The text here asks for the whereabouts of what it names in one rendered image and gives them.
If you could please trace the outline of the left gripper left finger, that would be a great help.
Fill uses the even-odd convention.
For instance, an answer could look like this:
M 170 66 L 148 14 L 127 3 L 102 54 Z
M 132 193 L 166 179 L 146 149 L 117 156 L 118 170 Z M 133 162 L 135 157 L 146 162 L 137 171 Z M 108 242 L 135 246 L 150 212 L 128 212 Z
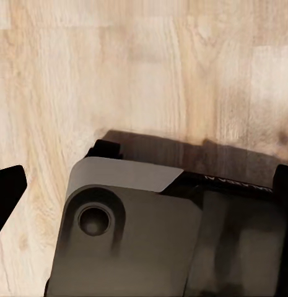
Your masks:
M 27 188 L 22 165 L 0 170 L 0 231 Z

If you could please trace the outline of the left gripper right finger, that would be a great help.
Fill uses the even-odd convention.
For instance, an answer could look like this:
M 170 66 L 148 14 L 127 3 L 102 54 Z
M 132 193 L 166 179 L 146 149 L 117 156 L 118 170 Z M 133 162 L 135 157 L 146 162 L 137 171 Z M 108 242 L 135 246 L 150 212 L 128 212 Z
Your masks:
M 288 166 L 278 165 L 273 180 L 273 189 L 283 200 L 288 208 Z

